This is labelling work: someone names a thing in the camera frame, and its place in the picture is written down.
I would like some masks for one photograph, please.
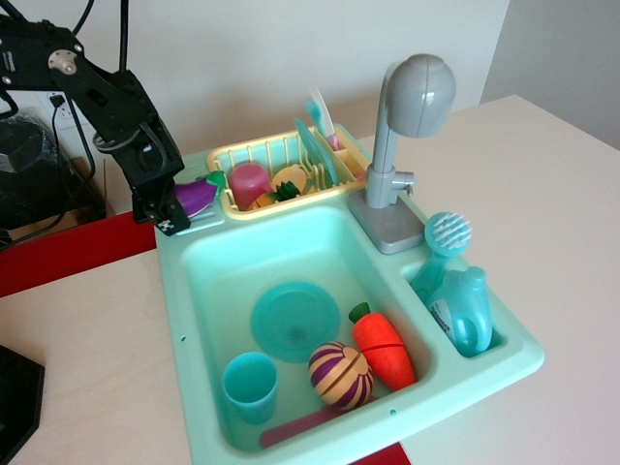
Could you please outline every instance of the yellow dish rack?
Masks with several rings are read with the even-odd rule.
[[[222,192],[221,202],[227,215],[235,219],[249,220],[352,192],[365,185],[365,174],[370,162],[353,137],[342,126],[336,125],[335,132],[341,149],[334,151],[316,128],[310,129],[335,168],[337,182],[334,184],[331,184],[329,176],[326,175],[326,165],[313,163],[297,131],[227,145],[209,152],[206,157],[209,171],[222,171],[226,176],[226,188]],[[270,179],[284,168],[300,165],[307,175],[311,189],[294,199],[241,211],[234,200],[229,177],[236,166],[250,162],[262,165]]]

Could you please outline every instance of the purple striped onion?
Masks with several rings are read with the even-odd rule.
[[[310,383],[326,404],[351,410],[372,392],[372,369],[354,348],[331,341],[319,346],[308,361]]]

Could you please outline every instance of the light wood table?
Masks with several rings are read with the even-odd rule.
[[[402,138],[396,167],[416,172],[427,214],[471,220],[466,258],[546,353],[534,375],[403,441],[412,462],[613,463],[620,152],[510,97]],[[41,426],[12,463],[190,463],[156,251],[0,298],[0,344],[46,366]]]

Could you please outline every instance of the teal scrub brush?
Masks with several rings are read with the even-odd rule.
[[[472,229],[462,215],[442,212],[430,217],[424,227],[424,238],[432,255],[410,284],[426,303],[442,283],[448,260],[459,256],[469,246]]]

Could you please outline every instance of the gray faucet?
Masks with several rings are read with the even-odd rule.
[[[352,212],[385,254],[423,241],[423,225],[398,198],[403,190],[411,196],[416,182],[412,172],[397,171],[393,165],[398,135],[435,135],[450,113],[455,92],[452,71],[435,55],[414,55],[386,71],[366,189],[350,197]]]

